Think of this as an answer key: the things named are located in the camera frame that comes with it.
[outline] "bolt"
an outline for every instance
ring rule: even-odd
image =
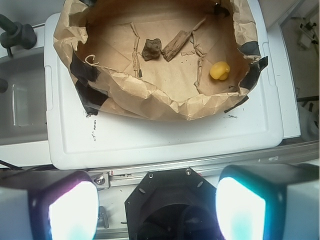
[[[94,181],[98,185],[103,185],[106,182],[106,179],[104,176],[100,175],[100,176],[97,176]]]
[[[190,168],[187,168],[187,169],[185,170],[185,174],[186,174],[187,176],[190,176],[190,175],[191,175],[191,170],[190,170]]]

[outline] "wood piece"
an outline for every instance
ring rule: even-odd
[[[174,39],[165,46],[161,53],[167,62],[170,62],[179,53],[190,38],[191,33],[191,31],[186,32],[181,30]]]

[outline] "bright light panel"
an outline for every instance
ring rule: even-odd
[[[262,240],[266,201],[232,177],[217,185],[215,206],[226,240]]]
[[[92,182],[82,181],[49,206],[52,240],[92,240],[99,198]]]

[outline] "rock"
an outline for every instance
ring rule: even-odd
[[[154,40],[147,39],[142,51],[142,57],[145,61],[159,58],[161,54],[161,40],[156,38]]]

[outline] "white container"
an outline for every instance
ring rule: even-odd
[[[260,52],[269,56],[249,100],[228,113],[183,122],[157,122],[99,112],[88,117],[54,47],[59,19],[45,23],[47,129],[52,163],[86,169],[162,163],[277,146],[283,139],[278,89],[257,0],[249,0]]]

